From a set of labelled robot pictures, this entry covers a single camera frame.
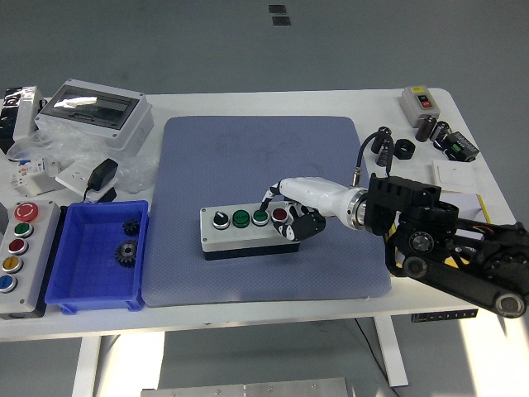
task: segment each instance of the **green button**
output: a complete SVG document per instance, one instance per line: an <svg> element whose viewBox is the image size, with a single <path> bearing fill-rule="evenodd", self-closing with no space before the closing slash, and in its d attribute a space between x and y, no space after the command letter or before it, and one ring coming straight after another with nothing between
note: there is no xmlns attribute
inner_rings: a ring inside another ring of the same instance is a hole
<svg viewBox="0 0 529 397"><path fill-rule="evenodd" d="M251 220L256 226L264 226L268 223L268 213L266 211L257 210L254 212Z"/></svg>
<svg viewBox="0 0 529 397"><path fill-rule="evenodd" d="M242 229L250 224L250 215L244 209L238 209L233 214L233 226Z"/></svg>
<svg viewBox="0 0 529 397"><path fill-rule="evenodd" d="M15 236L29 237L33 233L33 226L27 222L19 223L15 226Z"/></svg>

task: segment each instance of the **metal plate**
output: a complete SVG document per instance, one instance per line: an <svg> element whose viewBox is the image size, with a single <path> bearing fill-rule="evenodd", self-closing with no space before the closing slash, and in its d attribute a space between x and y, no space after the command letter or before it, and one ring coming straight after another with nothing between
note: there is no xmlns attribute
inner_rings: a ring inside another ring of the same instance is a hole
<svg viewBox="0 0 529 397"><path fill-rule="evenodd" d="M345 378L143 390L141 397L348 397Z"/></svg>

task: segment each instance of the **black cylindrical part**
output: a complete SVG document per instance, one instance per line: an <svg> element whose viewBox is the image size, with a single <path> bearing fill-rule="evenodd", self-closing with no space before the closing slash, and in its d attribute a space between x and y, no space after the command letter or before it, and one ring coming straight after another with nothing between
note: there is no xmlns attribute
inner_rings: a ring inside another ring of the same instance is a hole
<svg viewBox="0 0 529 397"><path fill-rule="evenodd" d="M384 141L386 141L386 138L384 136L391 135L391 130L387 127L379 128L379 132L380 134L375 137L373 145L371 145L371 151L375 154L379 153Z"/></svg>
<svg viewBox="0 0 529 397"><path fill-rule="evenodd" d="M388 153L389 147L387 143L383 143L382 149L380 150L379 155L377 156L376 165L380 167L385 167L388 164Z"/></svg>
<svg viewBox="0 0 529 397"><path fill-rule="evenodd" d="M448 130L450 130L450 126L448 125L447 122L438 122L436 126L433 128L433 130L431 131L431 134L429 136L430 141L435 142L437 137L440 134L443 134L443 136L446 136L446 132Z"/></svg>
<svg viewBox="0 0 529 397"><path fill-rule="evenodd" d="M422 120L421 126L419 126L417 134L415 134L415 139L417 139L419 142L426 142L433 131L433 127L436 126L436 122L437 119L435 117L425 117L425 119Z"/></svg>
<svg viewBox="0 0 529 397"><path fill-rule="evenodd" d="M431 139L431 141L433 142L433 147L435 147L437 150L439 151L443 151L444 148L442 146L442 142L443 140L446 138L447 135L451 134L451 129L450 127L447 127L445 129L441 129L438 133L437 133L437 136L435 139Z"/></svg>

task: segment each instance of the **power adapter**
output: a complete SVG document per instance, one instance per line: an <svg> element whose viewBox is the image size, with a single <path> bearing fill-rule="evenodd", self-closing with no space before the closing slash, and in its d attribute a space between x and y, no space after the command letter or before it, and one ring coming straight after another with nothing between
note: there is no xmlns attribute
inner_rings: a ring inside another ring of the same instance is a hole
<svg viewBox="0 0 529 397"><path fill-rule="evenodd" d="M87 182L87 190L93 189L99 191L105 186L114 175L116 175L117 162L112 159L106 159L103 163L93 169Z"/></svg>

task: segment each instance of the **white box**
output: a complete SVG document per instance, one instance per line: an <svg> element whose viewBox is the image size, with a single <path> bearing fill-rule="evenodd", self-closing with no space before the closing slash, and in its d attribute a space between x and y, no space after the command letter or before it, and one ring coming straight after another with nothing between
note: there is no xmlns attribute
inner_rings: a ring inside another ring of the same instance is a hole
<svg viewBox="0 0 529 397"><path fill-rule="evenodd" d="M134 156L154 122L143 93L69 79L35 117L41 130L59 123L100 136L109 148Z"/></svg>

